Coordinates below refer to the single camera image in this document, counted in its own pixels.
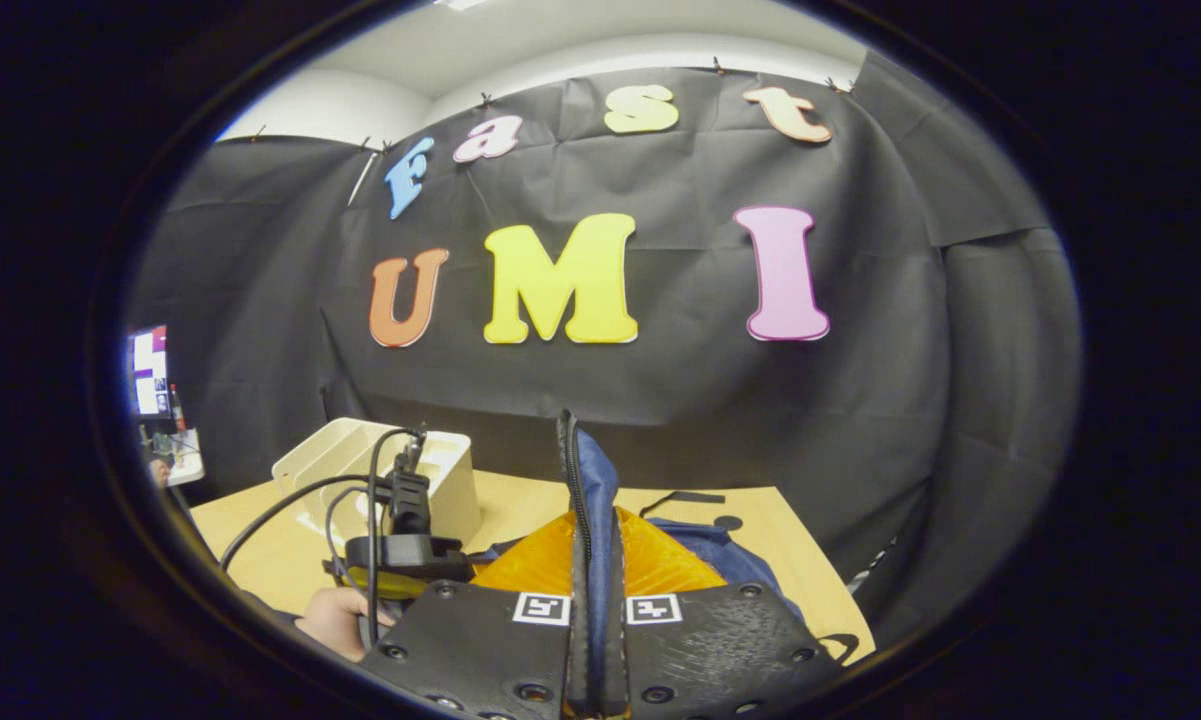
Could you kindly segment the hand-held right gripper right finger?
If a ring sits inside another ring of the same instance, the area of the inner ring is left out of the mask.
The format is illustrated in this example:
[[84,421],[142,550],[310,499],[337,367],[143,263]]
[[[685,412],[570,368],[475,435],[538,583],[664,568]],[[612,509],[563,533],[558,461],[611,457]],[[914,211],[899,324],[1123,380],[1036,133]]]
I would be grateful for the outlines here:
[[674,559],[658,592],[626,598],[629,719],[775,719],[843,674],[837,635],[815,637],[773,570],[724,528],[637,520]]

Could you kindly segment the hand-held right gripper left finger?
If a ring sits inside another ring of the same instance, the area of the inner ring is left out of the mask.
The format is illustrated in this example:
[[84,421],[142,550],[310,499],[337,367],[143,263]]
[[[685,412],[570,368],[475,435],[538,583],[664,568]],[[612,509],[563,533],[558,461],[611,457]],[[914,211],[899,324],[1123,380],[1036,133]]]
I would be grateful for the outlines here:
[[564,512],[472,582],[436,580],[359,665],[449,714],[568,719],[576,544],[576,520]]

